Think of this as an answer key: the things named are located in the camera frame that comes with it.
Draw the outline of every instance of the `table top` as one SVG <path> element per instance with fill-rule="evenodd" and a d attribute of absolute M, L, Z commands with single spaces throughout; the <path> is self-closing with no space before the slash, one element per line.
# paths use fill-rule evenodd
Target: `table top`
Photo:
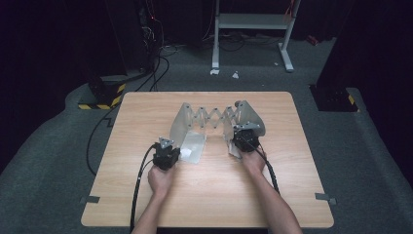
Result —
<path fill-rule="evenodd" d="M 246 100 L 266 127 L 259 140 L 274 168 L 281 195 L 301 227 L 330 227 L 326 201 L 313 156 L 291 94 L 286 92 L 170 92 L 127 93 L 101 160 L 82 223 L 86 226 L 129 226 L 138 170 L 147 149 L 159 137 L 169 137 L 183 102 L 194 111 L 218 108 L 221 113 L 236 100 Z M 223 125 L 206 126 L 206 145 L 198 164 L 179 161 L 171 192 L 163 206 L 162 227 L 267 227 L 253 184 L 241 162 L 228 154 Z M 152 190 L 143 173 L 136 205 L 139 218 Z M 264 175 L 270 181 L 267 168 Z"/>

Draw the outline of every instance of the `gray carpet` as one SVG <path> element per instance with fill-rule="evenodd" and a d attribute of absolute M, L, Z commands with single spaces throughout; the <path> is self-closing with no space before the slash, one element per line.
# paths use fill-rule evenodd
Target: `gray carpet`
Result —
<path fill-rule="evenodd" d="M 286 73 L 276 44 L 245 45 L 221 50 L 221 69 L 210 76 L 211 49 L 177 47 L 163 51 L 170 67 L 158 83 L 161 91 L 287 91 L 294 98 L 324 190 L 337 199 L 335 220 L 328 229 L 304 233 L 413 233 L 413 192 L 363 105 L 357 89 L 349 89 L 360 112 L 319 112 L 309 90 L 315 84 L 334 41 L 314 47 L 291 41 L 295 71 Z M 225 49 L 238 44 L 223 43 Z M 162 60 L 158 77 L 166 69 Z M 232 78 L 238 71 L 239 79 Z M 144 79 L 127 84 L 132 92 Z M 148 82 L 141 91 L 148 91 Z M 94 176 L 86 164 L 89 136 L 106 110 L 80 110 L 86 86 L 74 90 L 66 108 L 45 122 L 21 147 L 0 176 L 0 233 L 128 233 L 127 227 L 96 228 L 81 224 Z M 109 117 L 116 118 L 117 110 Z M 111 128 L 103 121 L 90 148 L 96 171 Z M 161 229 L 160 233 L 266 233 L 265 230 Z"/>

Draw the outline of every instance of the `person's hand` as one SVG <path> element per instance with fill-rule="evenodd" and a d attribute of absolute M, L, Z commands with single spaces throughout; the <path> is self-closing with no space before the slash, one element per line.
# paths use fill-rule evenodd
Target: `person's hand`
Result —
<path fill-rule="evenodd" d="M 175 167 L 164 171 L 153 165 L 148 173 L 149 184 L 151 185 L 154 195 L 167 196 L 173 181 Z"/>
<path fill-rule="evenodd" d="M 242 156 L 242 162 L 243 166 L 246 169 L 246 171 L 251 175 L 262 175 L 262 171 L 264 170 L 265 167 L 265 161 L 261 157 L 261 155 L 258 154 L 256 151 L 252 152 L 241 152 L 240 155 Z"/>

